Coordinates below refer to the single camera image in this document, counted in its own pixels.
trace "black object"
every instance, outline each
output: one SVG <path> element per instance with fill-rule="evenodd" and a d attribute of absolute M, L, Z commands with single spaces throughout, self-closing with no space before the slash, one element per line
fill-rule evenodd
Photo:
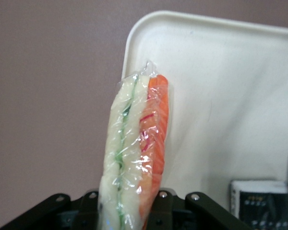
<path fill-rule="evenodd" d="M 71 201 L 53 195 L 0 230 L 96 230 L 98 191 Z M 161 190 L 155 198 L 146 230 L 250 230 L 203 193 L 190 193 L 185 200 L 173 191 Z"/>
<path fill-rule="evenodd" d="M 239 219 L 252 229 L 288 230 L 288 194 L 240 192 Z"/>

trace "packaged sushi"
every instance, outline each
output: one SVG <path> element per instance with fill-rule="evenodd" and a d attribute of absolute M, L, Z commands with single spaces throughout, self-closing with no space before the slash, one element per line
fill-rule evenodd
<path fill-rule="evenodd" d="M 141 230 L 164 169 L 168 80 L 145 71 L 126 77 L 110 111 L 99 187 L 100 230 Z"/>

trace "plastic wrap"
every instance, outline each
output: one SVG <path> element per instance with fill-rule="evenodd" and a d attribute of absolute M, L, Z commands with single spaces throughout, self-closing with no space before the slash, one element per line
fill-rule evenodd
<path fill-rule="evenodd" d="M 142 229 L 164 168 L 167 79 L 149 64 L 120 85 L 111 107 L 99 187 L 100 230 Z"/>

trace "plastic tray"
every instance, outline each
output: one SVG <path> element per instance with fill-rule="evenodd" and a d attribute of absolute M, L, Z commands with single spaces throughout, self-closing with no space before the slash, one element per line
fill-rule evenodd
<path fill-rule="evenodd" d="M 162 186 L 228 207 L 233 179 L 288 175 L 288 29 L 169 11 L 131 30 L 122 77 L 147 60 L 171 84 Z"/>

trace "clear plastic film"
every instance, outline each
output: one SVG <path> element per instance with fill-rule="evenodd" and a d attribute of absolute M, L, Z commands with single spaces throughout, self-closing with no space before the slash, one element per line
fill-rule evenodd
<path fill-rule="evenodd" d="M 148 62 L 123 79 L 112 104 L 99 187 L 100 230 L 141 230 L 159 191 L 168 81 L 154 69 Z"/>

